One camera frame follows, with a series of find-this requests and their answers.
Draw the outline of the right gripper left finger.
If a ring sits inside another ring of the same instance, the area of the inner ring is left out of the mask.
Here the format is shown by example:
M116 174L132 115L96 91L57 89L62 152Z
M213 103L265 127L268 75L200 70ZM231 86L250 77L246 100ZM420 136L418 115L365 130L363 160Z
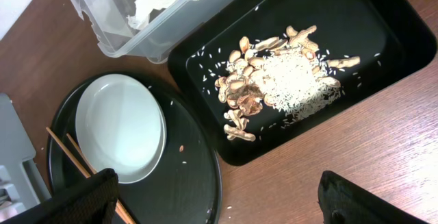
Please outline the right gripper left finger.
M119 197L118 176L104 169L5 224L110 224Z

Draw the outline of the grey round plate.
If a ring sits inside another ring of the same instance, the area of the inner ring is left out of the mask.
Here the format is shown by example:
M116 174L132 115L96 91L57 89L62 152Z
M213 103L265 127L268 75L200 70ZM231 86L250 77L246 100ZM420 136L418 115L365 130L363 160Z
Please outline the grey round plate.
M100 76L86 87L77 105L75 132L91 167L114 169L121 184L148 177L166 145L166 122L157 99L123 74Z

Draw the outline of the white rice pile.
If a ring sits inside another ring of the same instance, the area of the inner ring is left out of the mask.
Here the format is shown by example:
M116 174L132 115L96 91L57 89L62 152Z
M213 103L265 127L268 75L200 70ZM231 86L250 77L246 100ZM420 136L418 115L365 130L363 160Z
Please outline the white rice pile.
M251 77L264 103L294 120L303 120L342 95L340 81L310 51L298 47L264 58L261 72Z

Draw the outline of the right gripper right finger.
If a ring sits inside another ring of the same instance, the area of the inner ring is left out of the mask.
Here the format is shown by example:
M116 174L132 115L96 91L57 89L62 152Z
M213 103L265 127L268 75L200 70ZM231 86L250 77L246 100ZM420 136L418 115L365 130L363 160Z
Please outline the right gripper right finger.
M332 171L322 173L318 204L324 224L426 224Z

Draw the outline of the wooden chopstick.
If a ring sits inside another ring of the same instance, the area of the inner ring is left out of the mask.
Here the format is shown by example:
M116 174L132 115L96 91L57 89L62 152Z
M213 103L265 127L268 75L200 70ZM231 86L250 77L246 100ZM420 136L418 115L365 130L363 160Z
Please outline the wooden chopstick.
M96 170L92 167L92 165L87 161L86 157L83 155L81 149L79 148L77 142L73 139L73 137L67 133L66 136L68 137L68 139L70 140L70 142L72 143L72 145L75 147L75 149L77 150L78 154L81 156L81 158L83 159L83 161L87 164L88 168L94 173L96 174ZM131 215L128 213L128 211L126 210L126 208L124 207L124 205L120 202L120 200L117 201L116 204L116 212L119 215L119 217L128 224L136 224L136 222L134 221L134 219L131 217Z
M71 160L71 162L76 166L76 168L79 169L81 174L85 178L91 177L91 174L88 172L88 170L84 168L84 166L73 155L73 153L66 147L66 145L57 137L57 135L49 127L45 127L45 129L48 131L49 135L55 140L55 142L58 144L58 146L61 148L61 150L68 156L68 158Z

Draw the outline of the brown food scraps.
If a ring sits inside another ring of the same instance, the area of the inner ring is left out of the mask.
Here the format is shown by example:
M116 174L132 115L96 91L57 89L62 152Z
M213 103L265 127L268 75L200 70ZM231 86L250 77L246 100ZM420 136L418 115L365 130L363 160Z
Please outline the brown food scraps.
M228 122L223 127L228 140L255 141L256 136L246 130L249 118L259 114L264 107L271 107L264 103L264 94L259 87L250 81L251 77L261 72L265 57L296 47L308 50L325 65L329 75L335 79L337 79L335 76L337 71L345 71L360 64L361 59L358 56L329 59L326 54L320 54L318 44L309 39L316 29L317 27L312 25L298 31L289 25L282 37L275 36L255 43L251 43L246 36L240 39L240 48L230 52L226 62L227 75L218 77L214 83L219 102L229 107L223 114ZM290 120L285 121L286 126L297 122L292 116L290 117Z

